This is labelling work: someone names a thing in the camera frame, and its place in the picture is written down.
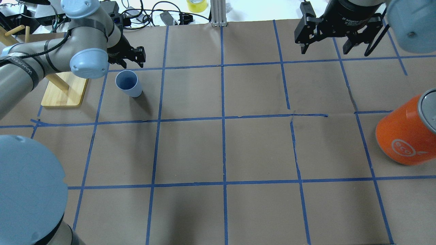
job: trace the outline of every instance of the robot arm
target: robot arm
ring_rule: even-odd
[[[0,119],[48,74],[72,71],[78,77],[99,78],[106,74],[108,61],[125,67],[125,58],[143,67],[144,48],[130,46],[98,0],[62,0],[61,5],[72,19],[65,38],[3,50]]]
[[[383,2],[386,2],[387,10],[376,14]],[[294,34],[302,54],[316,41],[327,37],[348,37],[343,46],[344,54],[365,43],[368,44],[365,56],[368,56],[377,45],[376,42],[371,47],[383,27],[385,14],[389,25],[379,39],[391,26],[402,49],[413,53],[436,51],[436,0],[330,0],[321,17],[316,17],[312,5],[306,0],[300,9],[303,18]]]

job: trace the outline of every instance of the white logo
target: white logo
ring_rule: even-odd
[[[428,153],[425,151],[416,152],[416,150],[404,140],[392,141],[392,150],[394,150],[395,153],[403,157],[413,157],[416,154],[423,155]]]

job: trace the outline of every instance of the orange bottle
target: orange bottle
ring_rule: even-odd
[[[436,158],[436,88],[417,95],[383,118],[375,131],[386,155],[404,165]]]

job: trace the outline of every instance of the wooden base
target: wooden base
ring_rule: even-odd
[[[48,83],[41,105],[45,107],[78,107],[85,95],[88,79],[75,76],[71,72],[58,73],[69,89],[61,90],[52,82]]]

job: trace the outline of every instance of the grid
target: grid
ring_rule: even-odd
[[[337,59],[327,59],[327,60],[306,60],[306,61],[284,61],[283,55],[282,55],[282,48],[280,45],[280,37],[277,30],[276,21],[273,21],[273,28],[276,35],[276,41],[277,41],[277,48],[279,52],[279,62],[258,62],[258,63],[242,63],[242,64],[226,64],[225,63],[225,43],[224,43],[224,31],[223,27],[220,29],[220,44],[221,44],[221,63],[217,65],[196,65],[196,66],[186,66],[186,67],[167,67],[166,61],[167,61],[167,47],[168,47],[168,33],[169,33],[169,27],[166,28],[166,34],[165,34],[165,48],[164,48],[164,55],[163,55],[163,64],[162,67],[158,68],[141,68],[141,69],[132,69],[134,71],[161,71],[162,72],[162,78],[161,78],[161,86],[160,86],[160,100],[159,100],[159,112],[158,112],[158,118],[157,119],[151,119],[146,121],[99,121],[101,107],[102,107],[102,101],[103,101],[103,95],[105,93],[105,87],[107,82],[106,75],[104,77],[104,81],[102,84],[101,89],[101,95],[99,98],[99,104],[95,116],[95,121],[92,123],[63,123],[63,124],[54,124],[54,123],[46,123],[42,122],[41,119],[34,120],[32,119],[32,124],[29,125],[7,125],[7,126],[0,126],[0,129],[14,129],[14,128],[32,128],[33,133],[31,138],[35,136],[35,133],[37,132],[38,128],[47,128],[47,127],[81,127],[81,126],[93,126],[93,132],[91,137],[91,142],[89,144],[89,152],[86,159],[86,165],[85,170],[83,173],[83,179],[81,186],[69,186],[69,190],[80,190],[80,195],[78,198],[78,205],[75,213],[75,219],[73,224],[73,229],[76,229],[80,208],[81,208],[81,202],[82,202],[82,196],[84,190],[98,190],[98,189],[126,189],[126,188],[148,188],[150,189],[150,202],[149,202],[149,209],[148,209],[148,219],[147,219],[147,227],[146,229],[146,240],[144,241],[145,244],[150,244],[150,228],[152,225],[152,212],[153,212],[153,198],[154,198],[154,190],[156,188],[166,188],[166,187],[193,187],[193,186],[222,186],[223,188],[223,206],[224,206],[224,213],[223,213],[223,219],[224,219],[224,241],[225,244],[229,244],[229,235],[228,235],[228,200],[227,200],[227,187],[228,186],[234,186],[234,185],[255,185],[255,184],[298,184],[300,189],[300,199],[301,199],[301,205],[302,205],[302,212],[303,212],[303,220],[304,220],[304,228],[306,232],[306,239],[307,244],[312,244],[311,236],[310,236],[310,223],[308,221],[308,214],[306,210],[306,201],[305,201],[305,195],[303,190],[303,184],[305,183],[335,183],[335,182],[359,182],[359,181],[372,181],[376,190],[378,202],[379,202],[379,208],[381,211],[381,214],[383,216],[383,221],[385,224],[386,233],[388,235],[389,242],[391,244],[394,244],[394,238],[391,233],[391,229],[389,227],[389,220],[387,219],[386,213],[385,213],[385,207],[383,204],[382,196],[380,194],[380,190],[378,187],[378,181],[381,180],[415,180],[415,179],[436,179],[436,175],[418,175],[418,176],[394,176],[394,177],[378,177],[375,174],[375,171],[373,169],[371,156],[368,150],[367,141],[365,138],[365,134],[362,128],[360,115],[367,115],[367,114],[384,114],[389,113],[391,111],[359,111],[358,104],[353,98],[352,88],[350,86],[350,83],[348,81],[346,69],[344,67],[344,61],[365,61],[365,60],[395,60],[398,59],[402,70],[404,71],[404,75],[408,75],[406,68],[403,64],[404,59],[411,59],[411,58],[435,58],[436,55],[415,55],[415,56],[401,56],[398,52],[398,49],[394,43],[394,40],[390,33],[388,33],[390,42],[392,43],[392,46],[394,47],[394,50],[396,52],[396,57],[380,57],[380,58],[342,58],[341,54],[339,52],[337,41],[334,39],[334,46],[336,48],[337,52]],[[235,67],[235,66],[257,66],[257,65],[280,65],[281,72],[282,72],[282,79],[283,79],[283,86],[285,91],[285,98],[286,98],[286,106],[288,110],[291,110],[292,106],[289,99],[288,94],[288,86],[286,84],[286,74],[285,74],[285,64],[295,64],[295,63],[314,63],[314,62],[339,62],[341,66],[341,70],[343,72],[343,76],[346,82],[347,89],[350,93],[350,97],[353,103],[353,106],[355,108],[355,118],[356,122],[358,124],[358,128],[361,135],[361,140],[363,142],[364,150],[366,153],[366,157],[368,160],[368,166],[371,171],[371,177],[358,177],[358,178],[324,178],[324,179],[305,179],[302,178],[300,167],[299,167],[299,161],[298,161],[298,141],[295,136],[295,129],[294,129],[294,123],[293,119],[294,117],[320,117],[325,118],[328,117],[328,114],[297,114],[297,113],[287,113],[287,114],[273,114],[273,115],[250,115],[250,116],[226,116],[225,114],[225,67]],[[178,119],[162,119],[162,104],[163,104],[163,96],[164,96],[164,88],[165,88],[165,72],[168,70],[175,70],[175,69],[194,69],[194,68],[212,68],[212,67],[220,67],[221,68],[221,117],[202,117],[202,118],[178,118]],[[110,70],[109,73],[119,72],[121,70]],[[42,111],[42,107],[40,107],[38,112],[38,117],[40,117]],[[258,118],[292,118],[290,125],[289,125],[289,131],[291,132],[292,138],[290,139],[290,142],[293,143],[293,154],[295,157],[296,162],[296,170],[297,170],[297,179],[289,179],[289,180],[256,180],[256,181],[227,181],[227,168],[226,168],[226,121],[228,120],[238,120],[238,119],[258,119]],[[222,181],[219,182],[194,182],[194,183],[175,183],[175,184],[157,184],[156,183],[156,169],[157,169],[157,158],[158,158],[158,149],[159,149],[159,139],[160,139],[160,126],[161,123],[165,122],[187,122],[187,121],[207,121],[207,120],[221,120],[222,121],[222,169],[223,169],[223,178]],[[86,185],[86,178],[89,168],[89,162],[92,155],[92,150],[94,146],[94,139],[96,134],[98,133],[98,126],[100,125],[115,125],[115,124],[142,124],[142,123],[156,123],[157,124],[157,134],[156,134],[156,140],[155,140],[155,147],[154,147],[154,157],[153,157],[153,172],[152,172],[152,181],[151,184],[138,184],[138,185],[113,185],[113,186],[92,186],[92,185]]]

